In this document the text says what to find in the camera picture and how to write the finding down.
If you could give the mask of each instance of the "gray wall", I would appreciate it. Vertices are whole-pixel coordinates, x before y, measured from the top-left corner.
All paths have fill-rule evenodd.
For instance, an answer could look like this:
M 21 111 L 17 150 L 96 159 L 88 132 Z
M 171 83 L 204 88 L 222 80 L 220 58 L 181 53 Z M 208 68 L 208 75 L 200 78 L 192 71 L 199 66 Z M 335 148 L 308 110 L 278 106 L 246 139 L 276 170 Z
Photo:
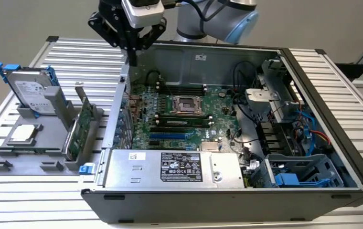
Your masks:
M 247 45 L 323 48 L 339 62 L 363 51 L 363 0 L 258 0 L 260 19 Z M 0 61 L 29 64 L 48 35 L 97 39 L 87 19 L 97 0 L 0 0 Z M 177 10 L 168 10 L 173 37 Z M 6 94 L 0 80 L 0 102 Z

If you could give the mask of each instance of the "green expansion card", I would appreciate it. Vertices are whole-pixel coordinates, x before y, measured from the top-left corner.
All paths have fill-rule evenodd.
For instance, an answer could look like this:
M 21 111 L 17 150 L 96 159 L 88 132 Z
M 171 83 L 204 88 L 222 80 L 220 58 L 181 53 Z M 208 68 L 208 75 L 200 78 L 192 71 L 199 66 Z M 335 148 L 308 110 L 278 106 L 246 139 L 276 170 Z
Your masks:
M 84 98 L 83 107 L 77 117 L 79 118 L 75 121 L 69 141 L 67 144 L 67 156 L 71 161 L 76 160 L 77 155 L 84 149 L 89 132 L 89 124 L 93 119 L 92 105 L 87 97 Z
M 230 145 L 231 139 L 227 138 L 227 131 L 232 135 L 239 127 L 226 89 L 210 86 L 204 96 L 184 96 L 159 94 L 153 88 L 136 85 L 132 94 L 141 98 L 141 112 L 133 122 L 133 149 L 205 150 L 205 143 L 215 143 L 211 145 L 220 152 L 240 150 L 238 144 Z M 152 138 L 163 135 L 171 138 Z

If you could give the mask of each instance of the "red cable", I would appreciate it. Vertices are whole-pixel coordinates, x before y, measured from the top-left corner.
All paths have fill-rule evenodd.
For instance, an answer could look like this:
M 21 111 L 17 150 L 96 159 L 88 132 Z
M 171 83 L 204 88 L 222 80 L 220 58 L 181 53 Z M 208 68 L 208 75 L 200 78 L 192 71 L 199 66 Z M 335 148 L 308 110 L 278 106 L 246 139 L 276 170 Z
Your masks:
M 330 139 L 328 139 L 328 137 L 327 137 L 327 135 L 326 135 L 324 133 L 322 133 L 322 132 L 320 132 L 320 131 L 318 131 L 318 130 L 310 130 L 310 132 L 312 132 L 312 133 L 316 133 L 316 134 L 322 135 L 322 136 L 326 138 L 326 140 L 327 140 L 327 144 L 330 144 Z

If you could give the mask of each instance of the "motherboard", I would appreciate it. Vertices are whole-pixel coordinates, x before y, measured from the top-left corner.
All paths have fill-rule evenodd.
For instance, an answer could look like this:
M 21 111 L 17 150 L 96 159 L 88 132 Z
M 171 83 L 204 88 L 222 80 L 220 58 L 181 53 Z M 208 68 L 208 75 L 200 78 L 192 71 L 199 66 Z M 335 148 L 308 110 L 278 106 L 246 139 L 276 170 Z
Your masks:
M 133 149 L 239 152 L 232 96 L 218 86 L 135 85 L 131 95 Z

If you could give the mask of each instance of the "green circuit board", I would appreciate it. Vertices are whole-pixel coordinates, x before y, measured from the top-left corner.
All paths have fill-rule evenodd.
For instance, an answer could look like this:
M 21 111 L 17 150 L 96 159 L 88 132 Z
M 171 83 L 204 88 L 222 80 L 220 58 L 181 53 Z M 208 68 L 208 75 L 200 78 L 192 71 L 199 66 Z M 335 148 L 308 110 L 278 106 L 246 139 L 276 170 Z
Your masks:
M 88 132 L 89 132 L 89 124 L 93 119 L 92 109 L 93 107 L 88 101 L 88 98 L 85 98 L 83 107 L 77 116 L 77 120 L 75 121 L 75 124 L 73 124 L 73 131 L 71 134 L 71 140 L 68 145 L 68 150 L 69 150 L 72 160 L 76 159 L 77 155 L 81 153 L 85 146 Z
M 200 150 L 203 142 L 218 142 L 220 152 L 239 151 L 240 146 L 231 146 L 231 139 L 227 138 L 226 132 L 230 130 L 231 134 L 239 128 L 238 120 L 232 111 L 232 98 L 226 95 L 224 98 L 219 93 L 226 93 L 227 89 L 222 87 L 210 86 L 204 96 L 184 96 L 177 97 L 189 98 L 199 97 L 201 103 L 200 116 L 212 116 L 214 124 L 210 128 L 185 128 L 184 139 L 151 139 L 151 128 L 156 127 L 155 114 L 173 115 L 173 98 L 175 95 L 159 94 L 156 90 L 144 85 L 133 86 L 132 94 L 141 98 L 140 110 L 144 111 L 136 120 L 133 120 L 133 149 L 180 149 L 180 150 Z M 159 145 L 151 146 L 149 141 L 159 141 Z

